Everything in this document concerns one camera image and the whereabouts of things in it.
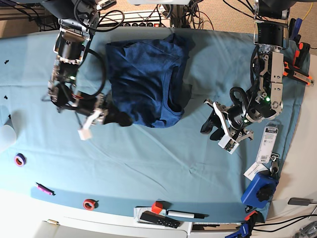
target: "blue clamp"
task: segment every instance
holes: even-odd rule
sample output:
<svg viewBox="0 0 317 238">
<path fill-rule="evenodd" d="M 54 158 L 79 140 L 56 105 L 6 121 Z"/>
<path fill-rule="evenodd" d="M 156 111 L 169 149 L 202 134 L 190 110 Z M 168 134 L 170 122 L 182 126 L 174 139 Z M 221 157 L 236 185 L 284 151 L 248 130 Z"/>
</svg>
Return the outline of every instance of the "blue clamp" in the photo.
<svg viewBox="0 0 317 238">
<path fill-rule="evenodd" d="M 247 223 L 244 223 L 242 224 L 242 226 L 240 226 L 239 231 L 231 235 L 228 235 L 225 238 L 236 238 L 236 237 L 239 237 L 240 235 L 241 237 L 246 237 L 248 234 L 249 234 L 249 225 Z"/>
</svg>

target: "light blue tablecloth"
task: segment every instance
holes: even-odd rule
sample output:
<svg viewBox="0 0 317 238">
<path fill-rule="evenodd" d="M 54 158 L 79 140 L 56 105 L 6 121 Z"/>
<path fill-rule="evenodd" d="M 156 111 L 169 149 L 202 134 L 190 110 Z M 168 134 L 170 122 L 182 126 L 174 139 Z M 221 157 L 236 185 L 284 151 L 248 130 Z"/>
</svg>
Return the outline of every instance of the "light blue tablecloth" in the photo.
<svg viewBox="0 0 317 238">
<path fill-rule="evenodd" d="M 151 206 L 162 199 L 172 210 L 208 214 L 204 222 L 242 221 L 245 206 L 240 198 L 250 183 L 243 173 L 255 161 L 265 122 L 250 127 L 254 141 L 243 141 L 233 155 L 200 134 L 200 128 L 211 113 L 204 99 L 229 106 L 231 87 L 250 87 L 252 36 L 175 32 L 193 41 L 184 76 L 184 83 L 193 85 L 192 97 L 183 119 L 166 129 L 96 125 L 89 141 L 80 140 L 74 112 L 58 114 L 52 103 L 41 102 L 53 68 L 57 32 L 1 39 L 0 114 L 2 123 L 11 114 L 18 140 L 0 155 L 0 188 L 82 209 L 84 199 L 90 198 L 99 201 L 96 211 L 126 216 L 133 216 L 135 206 Z M 97 33 L 91 48 L 105 55 L 108 42 L 163 39 L 170 33 L 167 28 L 118 28 Z M 286 54 L 292 55 L 294 49 L 291 44 Z M 78 74 L 79 88 L 92 93 L 100 75 L 99 62 L 89 56 Z M 283 83 L 284 110 L 277 118 L 282 126 L 275 152 L 284 161 L 305 87 L 287 78 Z M 104 92 L 109 89 L 107 83 Z M 13 162 L 17 153 L 27 157 L 22 168 Z M 35 182 L 56 196 L 37 190 Z M 267 210 L 268 206 L 262 210 L 264 217 Z"/>
</svg>

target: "red tape roll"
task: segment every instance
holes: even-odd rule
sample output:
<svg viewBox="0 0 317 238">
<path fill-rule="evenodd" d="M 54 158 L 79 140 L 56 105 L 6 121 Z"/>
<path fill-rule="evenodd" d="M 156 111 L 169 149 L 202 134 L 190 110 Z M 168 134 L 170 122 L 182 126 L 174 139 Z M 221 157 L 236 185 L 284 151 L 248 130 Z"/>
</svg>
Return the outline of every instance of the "red tape roll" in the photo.
<svg viewBox="0 0 317 238">
<path fill-rule="evenodd" d="M 86 210 L 92 211 L 95 208 L 96 201 L 92 199 L 86 199 L 83 203 L 83 206 Z"/>
</svg>

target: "blue cloth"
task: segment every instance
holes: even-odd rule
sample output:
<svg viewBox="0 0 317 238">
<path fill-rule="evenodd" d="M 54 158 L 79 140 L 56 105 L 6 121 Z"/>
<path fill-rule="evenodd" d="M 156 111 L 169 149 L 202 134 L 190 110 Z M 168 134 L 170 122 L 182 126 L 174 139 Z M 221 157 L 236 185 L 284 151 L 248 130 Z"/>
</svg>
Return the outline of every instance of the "blue cloth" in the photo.
<svg viewBox="0 0 317 238">
<path fill-rule="evenodd" d="M 188 59 L 186 39 L 133 40 L 106 45 L 112 98 L 135 124 L 165 128 L 184 114 L 178 103 Z"/>
<path fill-rule="evenodd" d="M 105 56 L 109 42 L 164 39 L 172 31 L 122 27 L 97 33 L 91 49 Z M 52 46 L 57 32 L 0 39 L 0 118 L 5 123 L 11 114 L 18 138 L 0 154 L 0 189 L 80 209 L 85 199 L 95 199 L 97 212 L 122 216 L 133 216 L 134 207 L 151 206 L 161 199 L 171 210 L 209 215 L 191 221 L 243 221 L 245 206 L 240 199 L 250 183 L 243 173 L 255 161 L 266 122 L 251 125 L 254 140 L 241 142 L 233 155 L 200 134 L 200 129 L 211 113 L 204 99 L 230 105 L 230 88 L 251 86 L 253 36 L 191 29 L 175 29 L 175 33 L 194 42 L 183 77 L 183 85 L 192 85 L 192 96 L 182 120 L 163 130 L 135 124 L 95 125 L 89 141 L 80 140 L 74 112 L 59 114 L 52 103 L 41 102 L 56 57 Z M 295 48 L 292 42 L 284 53 L 291 57 Z M 306 72 L 309 63 L 307 58 Z M 91 94 L 100 83 L 100 63 L 88 56 L 78 73 L 78 90 Z M 281 127 L 274 148 L 282 164 L 305 90 L 303 84 L 287 78 L 283 85 L 284 108 L 276 118 Z M 104 93 L 110 89 L 107 82 Z M 17 153 L 27 159 L 22 168 L 13 161 Z M 56 196 L 39 191 L 35 182 Z M 264 218 L 268 207 L 261 210 Z"/>
</svg>

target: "tape roll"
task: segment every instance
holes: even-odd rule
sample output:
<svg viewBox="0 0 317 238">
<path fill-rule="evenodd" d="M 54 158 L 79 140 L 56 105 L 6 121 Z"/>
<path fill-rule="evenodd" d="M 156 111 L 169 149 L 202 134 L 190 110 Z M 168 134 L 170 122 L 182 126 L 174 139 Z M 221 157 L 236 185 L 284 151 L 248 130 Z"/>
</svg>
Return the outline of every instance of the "tape roll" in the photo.
<svg viewBox="0 0 317 238">
<path fill-rule="evenodd" d="M 86 210 L 92 211 L 95 208 L 96 201 L 91 199 L 86 199 L 83 203 L 83 206 Z"/>
<path fill-rule="evenodd" d="M 26 159 L 24 155 L 19 153 L 14 157 L 14 162 L 17 166 L 22 167 L 26 164 Z"/>
</svg>

